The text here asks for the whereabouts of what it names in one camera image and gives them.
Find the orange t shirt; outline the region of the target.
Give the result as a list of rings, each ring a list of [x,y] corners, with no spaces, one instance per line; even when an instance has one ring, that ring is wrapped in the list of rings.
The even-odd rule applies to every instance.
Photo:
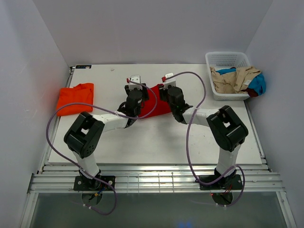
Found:
[[[93,105],[94,102],[94,84],[84,83],[78,84],[73,88],[61,88],[59,91],[59,99],[56,110],[70,103],[86,103]],[[57,112],[57,116],[67,116],[80,114],[81,112],[92,112],[93,107],[87,105],[71,105]]]

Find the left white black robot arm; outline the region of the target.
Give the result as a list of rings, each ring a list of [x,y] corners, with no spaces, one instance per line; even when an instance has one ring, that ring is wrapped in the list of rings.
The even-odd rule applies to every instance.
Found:
[[[126,85],[127,99],[121,103],[117,113],[91,115],[82,112],[64,136],[64,142],[73,152],[78,164],[79,176],[75,178],[73,190],[99,190],[103,181],[113,181],[114,177],[102,177],[93,152],[97,148],[101,134],[128,128],[137,120],[145,101],[149,99],[147,86]]]

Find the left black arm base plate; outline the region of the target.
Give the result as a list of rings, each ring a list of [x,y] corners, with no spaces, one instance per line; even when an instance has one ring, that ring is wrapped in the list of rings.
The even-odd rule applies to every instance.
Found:
[[[115,187],[115,176],[98,176],[102,181]],[[100,191],[100,190],[112,190],[108,185],[101,183],[95,179],[88,179],[84,176],[76,176],[73,186],[74,191]]]

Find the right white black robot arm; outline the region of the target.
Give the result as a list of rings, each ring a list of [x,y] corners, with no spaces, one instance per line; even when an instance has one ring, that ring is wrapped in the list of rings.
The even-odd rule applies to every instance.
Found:
[[[201,190],[241,190],[244,176],[236,172],[236,160],[241,144],[248,136],[248,129],[234,110],[225,105],[222,108],[201,109],[187,104],[183,91],[176,86],[159,86],[160,99],[168,103],[174,119],[182,124],[209,127],[219,146],[218,163],[212,175],[194,174]]]

